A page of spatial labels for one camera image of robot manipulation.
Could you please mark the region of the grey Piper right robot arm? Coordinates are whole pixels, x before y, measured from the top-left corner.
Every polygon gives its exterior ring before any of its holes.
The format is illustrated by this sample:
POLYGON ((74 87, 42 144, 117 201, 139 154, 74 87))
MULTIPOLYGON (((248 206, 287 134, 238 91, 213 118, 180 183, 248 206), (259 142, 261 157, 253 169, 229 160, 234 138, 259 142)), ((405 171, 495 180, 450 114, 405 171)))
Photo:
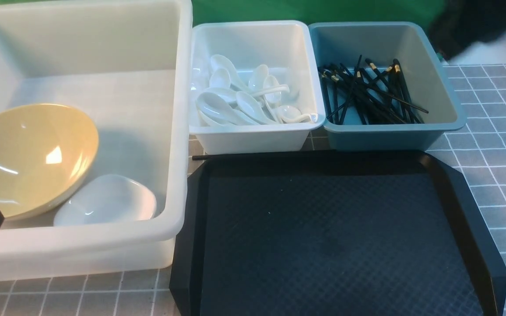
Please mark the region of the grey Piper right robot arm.
POLYGON ((445 60, 476 42, 490 43, 506 33, 506 0, 446 0, 427 29, 433 48, 445 60))

